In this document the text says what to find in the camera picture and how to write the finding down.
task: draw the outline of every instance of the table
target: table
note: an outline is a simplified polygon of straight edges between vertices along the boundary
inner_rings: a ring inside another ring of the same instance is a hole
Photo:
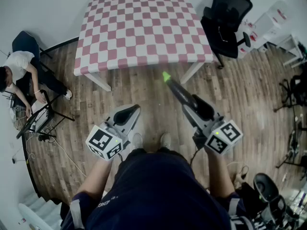
[[[81,26],[74,74],[106,91],[97,72],[193,62],[185,83],[213,53],[189,0],[90,0]]]

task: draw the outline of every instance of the white t-shirt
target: white t-shirt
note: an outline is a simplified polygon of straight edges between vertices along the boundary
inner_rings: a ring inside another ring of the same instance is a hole
[[[3,66],[7,66],[12,71],[13,83],[16,84],[16,81],[21,79],[25,73],[27,72],[25,69],[28,64],[31,62],[34,55],[28,51],[16,51],[12,53],[3,64]]]

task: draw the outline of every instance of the hand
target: hand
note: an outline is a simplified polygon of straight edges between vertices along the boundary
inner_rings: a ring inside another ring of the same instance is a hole
[[[31,116],[31,114],[32,114],[32,109],[31,109],[31,106],[30,106],[30,104],[27,104],[27,105],[25,105],[25,114],[27,115],[27,117],[29,118],[30,116]]]
[[[46,99],[45,99],[45,97],[44,97],[44,95],[42,94],[41,91],[39,91],[39,92],[37,92],[37,93],[35,94],[35,98],[36,98],[40,103],[42,103],[42,104],[45,104],[45,103],[46,103]]]

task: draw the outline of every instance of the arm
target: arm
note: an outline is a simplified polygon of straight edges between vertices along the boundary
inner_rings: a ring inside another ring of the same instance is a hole
[[[112,162],[113,160],[105,161],[103,159],[98,159],[90,174],[78,189],[77,194],[85,192],[93,199],[101,199],[107,178],[110,174]]]
[[[227,198],[235,192],[231,182],[227,164],[222,155],[206,149],[209,161],[210,194],[214,197]]]
[[[26,71],[28,71],[32,74],[32,81],[33,81],[33,86],[34,86],[35,98],[41,103],[46,103],[45,97],[39,91],[39,88],[38,88],[38,77],[37,77],[36,68],[29,63],[28,66],[26,67]]]
[[[13,83],[13,87],[9,89],[9,91],[13,91],[18,96],[18,98],[24,103],[26,108],[25,113],[27,117],[30,117],[32,114],[31,105],[29,104],[29,102],[27,101],[21,90]]]

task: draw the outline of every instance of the white wall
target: white wall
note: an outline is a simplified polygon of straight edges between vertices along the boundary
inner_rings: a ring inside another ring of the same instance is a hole
[[[28,30],[49,48],[79,35],[88,0],[0,0],[0,50],[8,53],[12,40],[21,30]],[[212,0],[190,0],[198,15]],[[277,0],[252,0],[253,9],[246,18],[255,22]],[[293,11],[293,18],[273,40],[280,42],[294,33],[307,46],[307,0],[284,0]],[[0,63],[5,56],[0,52]]]
[[[0,96],[0,120],[0,219],[7,230],[28,230],[27,223],[18,224],[23,218],[18,204],[34,189],[25,162],[12,163],[12,156],[22,142],[16,139],[17,131],[12,125],[8,102],[3,96]],[[23,149],[15,158],[24,160]]]

